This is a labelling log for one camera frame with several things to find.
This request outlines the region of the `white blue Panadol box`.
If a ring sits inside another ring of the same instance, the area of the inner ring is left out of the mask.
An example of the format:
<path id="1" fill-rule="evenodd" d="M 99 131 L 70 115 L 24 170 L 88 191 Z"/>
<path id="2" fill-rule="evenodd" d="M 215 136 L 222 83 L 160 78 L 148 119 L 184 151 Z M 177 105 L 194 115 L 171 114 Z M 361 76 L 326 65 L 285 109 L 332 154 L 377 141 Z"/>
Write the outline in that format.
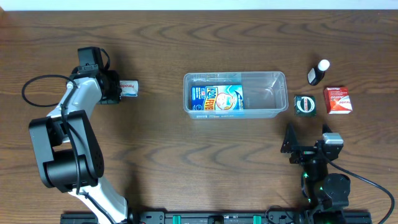
<path id="1" fill-rule="evenodd" d="M 120 88 L 122 97 L 136 97 L 139 91 L 139 83 L 137 80 L 121 80 Z"/>

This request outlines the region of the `blue Kool Fever box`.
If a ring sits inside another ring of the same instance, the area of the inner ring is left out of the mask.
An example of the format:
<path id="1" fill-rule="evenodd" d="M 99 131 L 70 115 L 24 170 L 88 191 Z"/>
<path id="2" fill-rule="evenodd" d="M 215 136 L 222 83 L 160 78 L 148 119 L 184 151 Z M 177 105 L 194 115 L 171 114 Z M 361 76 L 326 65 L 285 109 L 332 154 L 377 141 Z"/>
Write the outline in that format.
<path id="1" fill-rule="evenodd" d="M 241 85 L 206 85 L 191 88 L 192 110 L 243 110 Z"/>

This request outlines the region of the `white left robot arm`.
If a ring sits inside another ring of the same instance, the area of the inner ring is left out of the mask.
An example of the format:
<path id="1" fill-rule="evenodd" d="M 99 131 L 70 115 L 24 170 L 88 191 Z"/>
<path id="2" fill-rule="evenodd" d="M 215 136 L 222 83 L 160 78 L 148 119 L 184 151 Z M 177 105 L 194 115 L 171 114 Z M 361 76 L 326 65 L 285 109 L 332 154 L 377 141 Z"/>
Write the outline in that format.
<path id="1" fill-rule="evenodd" d="M 48 188 L 81 200 L 93 217 L 63 216 L 73 223 L 132 223 L 127 199 L 104 176 L 104 159 L 90 123 L 97 104 L 120 100 L 114 70 L 73 72 L 66 77 L 66 92 L 53 110 L 29 123 L 39 175 Z"/>

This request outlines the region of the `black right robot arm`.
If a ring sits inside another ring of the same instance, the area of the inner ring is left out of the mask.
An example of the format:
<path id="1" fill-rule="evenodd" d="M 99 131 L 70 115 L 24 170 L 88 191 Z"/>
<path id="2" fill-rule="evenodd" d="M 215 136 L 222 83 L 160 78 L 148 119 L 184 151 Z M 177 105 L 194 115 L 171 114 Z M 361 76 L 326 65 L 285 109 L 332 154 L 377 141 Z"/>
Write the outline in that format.
<path id="1" fill-rule="evenodd" d="M 313 146 L 299 144 L 294 127 L 287 125 L 281 153 L 302 167 L 301 188 L 309 206 L 294 215 L 295 223 L 346 223 L 343 209 L 349 205 L 351 181 L 347 175 L 330 173 L 328 164 L 338 158 L 343 138 L 324 124 L 322 138 Z"/>

